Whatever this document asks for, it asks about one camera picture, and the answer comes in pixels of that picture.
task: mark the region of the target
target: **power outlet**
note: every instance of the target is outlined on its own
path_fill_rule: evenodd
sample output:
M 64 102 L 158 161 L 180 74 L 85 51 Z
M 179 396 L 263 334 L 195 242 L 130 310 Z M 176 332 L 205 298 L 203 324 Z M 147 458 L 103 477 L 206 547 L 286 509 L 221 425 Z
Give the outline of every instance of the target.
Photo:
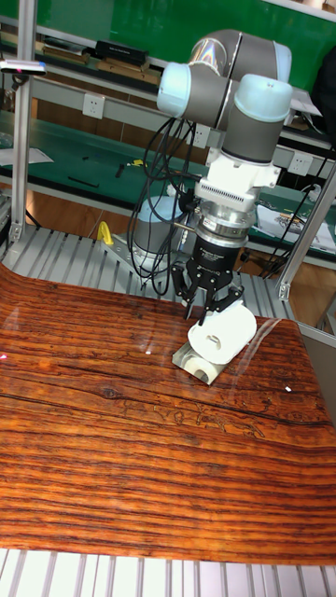
M 103 118 L 105 97 L 94 93 L 85 93 L 83 114 L 92 118 Z
M 305 176 L 308 174 L 312 163 L 313 156 L 310 156 L 307 153 L 297 153 L 295 151 L 287 171 L 297 174 L 298 176 Z
M 195 131 L 195 138 L 194 138 L 193 146 L 204 149 L 206 147 L 207 140 L 209 138 L 209 132 L 210 132 L 209 127 L 206 127 L 203 124 L 196 124 L 196 131 Z M 189 133 L 189 135 L 186 139 L 186 143 L 188 145 L 190 145 L 190 142 L 191 142 L 191 132 Z

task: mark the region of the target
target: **yellow object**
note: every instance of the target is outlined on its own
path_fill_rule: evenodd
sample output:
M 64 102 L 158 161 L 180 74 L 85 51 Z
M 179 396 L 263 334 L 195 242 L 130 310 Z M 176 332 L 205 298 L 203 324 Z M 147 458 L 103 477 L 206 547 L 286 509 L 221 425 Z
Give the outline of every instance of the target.
M 137 166 L 138 168 L 140 168 L 140 166 L 144 165 L 144 162 L 142 160 L 133 160 L 132 164 L 128 163 L 128 166 Z
M 106 224 L 106 222 L 101 222 L 99 224 L 97 239 L 98 241 L 101 241 L 103 239 L 104 243 L 108 245 L 114 244 L 111 237 L 111 232 L 109 231 L 109 227 Z

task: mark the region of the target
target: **paper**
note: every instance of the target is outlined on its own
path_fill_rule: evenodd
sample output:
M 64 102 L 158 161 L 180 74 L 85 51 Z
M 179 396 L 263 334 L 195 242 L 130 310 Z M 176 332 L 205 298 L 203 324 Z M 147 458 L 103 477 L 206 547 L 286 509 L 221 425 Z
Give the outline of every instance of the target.
M 308 114 L 322 116 L 321 112 L 313 104 L 308 91 L 294 88 L 290 107 L 298 112 L 306 112 Z
M 291 217 L 291 214 L 284 215 L 280 212 L 268 209 L 267 207 L 263 207 L 263 205 L 258 205 L 257 215 L 258 226 L 261 231 L 274 234 L 279 239 L 281 239 L 282 235 L 284 234 L 289 222 L 287 216 Z M 285 240 L 289 243 L 295 243 L 303 230 L 303 226 L 307 218 L 300 215 L 300 219 L 302 222 L 294 221 L 287 232 Z M 328 251 L 329 253 L 336 254 L 336 245 L 332 239 L 328 224 L 326 222 L 321 224 L 311 246 L 312 248 L 319 249 L 320 251 Z
M 38 164 L 53 160 L 40 149 L 29 149 L 29 163 Z M 0 149 L 0 166 L 12 166 L 14 163 L 14 149 Z

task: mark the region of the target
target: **green wall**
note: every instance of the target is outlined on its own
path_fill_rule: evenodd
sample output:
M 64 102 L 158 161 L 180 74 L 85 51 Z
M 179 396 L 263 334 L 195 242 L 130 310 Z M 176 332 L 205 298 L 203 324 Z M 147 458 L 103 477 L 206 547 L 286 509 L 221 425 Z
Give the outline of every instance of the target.
M 17 13 L 15 0 L 0 0 L 0 14 L 17 18 Z M 90 39 L 110 37 L 180 62 L 202 35 L 239 29 L 289 46 L 290 82 L 307 90 L 323 56 L 336 45 L 336 22 L 262 0 L 39 0 L 37 21 Z

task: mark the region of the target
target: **curved wooden board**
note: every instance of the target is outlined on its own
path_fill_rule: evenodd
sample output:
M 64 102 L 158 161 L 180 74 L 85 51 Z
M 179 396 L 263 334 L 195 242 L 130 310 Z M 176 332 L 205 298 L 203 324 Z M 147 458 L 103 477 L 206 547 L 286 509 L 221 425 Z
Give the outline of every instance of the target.
M 0 547 L 335 563 L 336 436 L 295 323 L 213 387 L 164 300 L 0 265 Z

